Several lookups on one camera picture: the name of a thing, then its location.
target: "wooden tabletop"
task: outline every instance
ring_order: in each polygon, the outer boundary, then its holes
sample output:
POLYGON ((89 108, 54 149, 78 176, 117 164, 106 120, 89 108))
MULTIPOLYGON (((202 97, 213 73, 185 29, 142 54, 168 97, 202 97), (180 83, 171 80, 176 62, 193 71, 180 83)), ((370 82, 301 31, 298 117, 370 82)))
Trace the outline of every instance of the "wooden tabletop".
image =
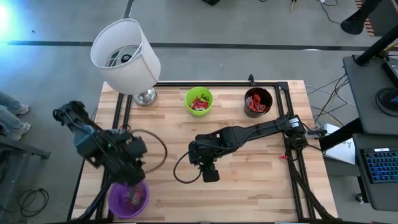
MULTIPOLYGON (((312 112, 304 82, 288 81, 295 114, 313 127, 312 112)), ((129 124, 132 129, 146 129, 166 143, 169 156, 157 171, 147 174, 149 203, 145 210, 129 222, 292 222, 297 221, 282 134, 247 142, 233 154, 215 163, 220 181, 204 183, 200 178, 192 184, 177 182, 172 174, 177 159, 188 150, 197 134, 207 134, 225 126, 251 126, 279 117, 276 102, 260 118, 247 117, 243 111, 243 95, 249 87, 210 87, 214 96, 211 112, 204 118, 193 117, 185 108, 187 87, 158 87, 158 99, 150 107, 131 106, 129 124)), ((268 89, 275 97, 273 88, 268 89)), ((95 122, 104 129, 111 128, 118 93, 104 84, 95 122)), ((284 111, 287 111, 285 98, 284 111)), ((124 107, 120 122, 123 120, 124 107)), ((155 167, 164 150, 156 139, 141 134, 148 153, 144 170, 155 167)), ((310 144, 319 146, 316 140, 310 144)), ((320 203, 335 217, 337 212, 328 176, 320 151, 303 151, 310 188, 320 203)), ((180 179, 190 180, 198 174, 197 167, 184 158, 177 169, 180 179)), ((78 217, 98 193, 103 169, 84 164, 72 218, 78 217)), ((308 216, 305 197, 300 191, 304 214, 308 216)))

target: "gray floor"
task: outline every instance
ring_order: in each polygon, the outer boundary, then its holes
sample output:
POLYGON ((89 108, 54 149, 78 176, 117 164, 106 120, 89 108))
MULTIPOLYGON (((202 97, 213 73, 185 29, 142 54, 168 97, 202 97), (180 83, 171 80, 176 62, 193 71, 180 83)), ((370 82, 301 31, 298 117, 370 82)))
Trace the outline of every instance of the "gray floor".
MULTIPOLYGON (((315 0, 299 2, 298 9, 289 13, 288 0, 221 0, 215 7, 199 0, 136 0, 131 17, 140 22, 151 42, 369 46, 377 40, 366 32, 345 34, 327 21, 315 0)), ((18 26, 8 36, 12 40, 93 41, 101 29, 123 17, 126 4, 126 0, 13 1, 10 7, 15 9, 18 26)), ((353 0, 346 0, 327 9, 332 18, 342 21, 356 6, 353 0)), ((258 80, 305 80, 311 86, 341 77, 341 59, 361 53, 237 49, 155 52, 162 64, 161 80, 245 80, 252 73, 258 80)), ((0 89, 32 105, 32 111, 22 119, 33 128, 22 142, 52 151, 47 161, 32 160, 21 182, 21 190, 42 187, 50 194, 49 206, 29 223, 62 222, 67 217, 81 158, 70 131, 52 118, 52 110, 69 100, 81 100, 92 113, 103 79, 91 63, 89 47, 0 45, 0 67, 0 89)), ((353 103, 348 85, 340 95, 353 103)), ((312 94, 310 102, 322 107, 327 98, 326 93, 312 94)), ((332 107, 340 104, 336 100, 332 107)), ((352 106, 333 115, 343 123, 357 117, 352 106)), ((321 122, 331 121, 322 118, 321 122)), ((359 192, 355 178, 330 177, 330 182, 339 217, 344 220, 398 220, 398 213, 375 211, 353 201, 353 195, 359 192)))

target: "person's leg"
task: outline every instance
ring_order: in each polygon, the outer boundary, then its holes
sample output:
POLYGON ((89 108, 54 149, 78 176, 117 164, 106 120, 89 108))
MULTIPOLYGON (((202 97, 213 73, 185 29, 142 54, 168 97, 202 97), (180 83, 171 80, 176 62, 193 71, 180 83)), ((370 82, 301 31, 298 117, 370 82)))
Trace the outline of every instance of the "person's leg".
POLYGON ((29 106, 21 104, 2 91, 0 91, 0 105, 5 106, 12 114, 26 114, 29 112, 29 106))
POLYGON ((3 105, 0 105, 0 123, 9 130, 7 136, 17 141, 21 139, 23 134, 30 130, 29 123, 23 123, 3 105))

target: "black metal frame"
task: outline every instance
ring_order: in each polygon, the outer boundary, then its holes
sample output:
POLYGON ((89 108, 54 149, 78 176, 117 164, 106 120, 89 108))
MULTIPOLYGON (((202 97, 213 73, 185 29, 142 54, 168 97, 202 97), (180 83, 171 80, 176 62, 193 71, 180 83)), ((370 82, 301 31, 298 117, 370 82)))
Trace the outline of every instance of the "black metal frame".
MULTIPOLYGON (((279 110, 279 116, 282 117, 282 116, 285 115, 284 114, 283 104, 282 104, 281 90, 283 90, 284 93, 285 93, 285 98, 286 98, 288 112, 290 114, 294 113, 292 100, 290 98, 289 85, 288 85, 287 82, 257 82, 257 83, 255 83, 252 75, 249 77, 249 81, 242 81, 242 82, 229 82, 229 81, 225 81, 225 82, 158 82, 155 86, 158 86, 158 87, 164 87, 164 86, 167 86, 167 87, 170 87, 170 86, 178 86, 178 87, 181 87, 181 86, 189 86, 189 87, 191 87, 191 86, 207 86, 207 87, 209 87, 209 86, 230 86, 230 87, 234 87, 234 86, 263 86, 263 87, 274 87, 275 95, 276 95, 276 102, 277 102, 277 106, 278 106, 278 110, 279 110)), ((115 110, 115 114, 114 114, 114 121, 113 121, 112 128, 117 128, 118 127, 122 101, 123 101, 123 95, 119 94, 118 102, 116 104, 116 110, 115 110)), ((128 123, 131 103, 132 103, 132 96, 128 96, 127 97, 127 102, 126 102, 126 110, 125 110, 125 114, 124 114, 123 124, 127 124, 128 123)), ((292 157, 292 151, 286 150, 286 153, 287 153, 287 156, 292 157)), ((305 183, 308 185, 308 176, 307 176, 307 171, 305 169, 305 163, 304 163, 304 159, 303 159, 302 153, 298 153, 297 157, 298 157, 298 164, 299 164, 299 167, 300 167, 300 175, 302 176, 302 178, 305 181, 305 183)), ((288 166, 289 166, 290 181, 292 183, 292 190, 293 190, 293 195, 294 195, 294 202, 295 202, 295 209, 296 209, 297 219, 298 220, 302 220, 304 217, 303 217, 302 204, 301 204, 301 201, 300 201, 299 187, 297 185, 296 180, 292 176, 292 169, 294 169, 294 164, 288 162, 288 166)), ((103 184, 105 183, 105 180, 107 178, 108 178, 108 173, 104 172, 104 176, 103 176, 103 181, 102 181, 101 187, 103 186, 103 184)), ((316 219, 314 207, 310 203, 310 201, 307 198, 307 196, 305 196, 305 198, 306 198, 307 207, 308 207, 309 219, 314 220, 314 219, 316 219)), ((74 204, 71 205, 69 214, 72 214, 73 207, 74 207, 74 204)), ((95 219, 93 221, 109 222, 109 223, 113 222, 113 214, 112 214, 112 212, 110 210, 108 210, 107 218, 103 218, 103 208, 104 208, 104 200, 100 203, 100 205, 99 205, 99 207, 97 209, 97 212, 96 212, 95 219)))

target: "blue keyboard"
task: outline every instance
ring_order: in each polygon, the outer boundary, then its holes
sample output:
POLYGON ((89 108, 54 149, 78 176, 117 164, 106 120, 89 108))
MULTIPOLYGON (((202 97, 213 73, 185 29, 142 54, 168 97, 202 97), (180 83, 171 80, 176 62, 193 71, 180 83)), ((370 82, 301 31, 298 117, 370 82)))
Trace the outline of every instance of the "blue keyboard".
POLYGON ((398 151, 361 151, 372 183, 398 182, 398 151))

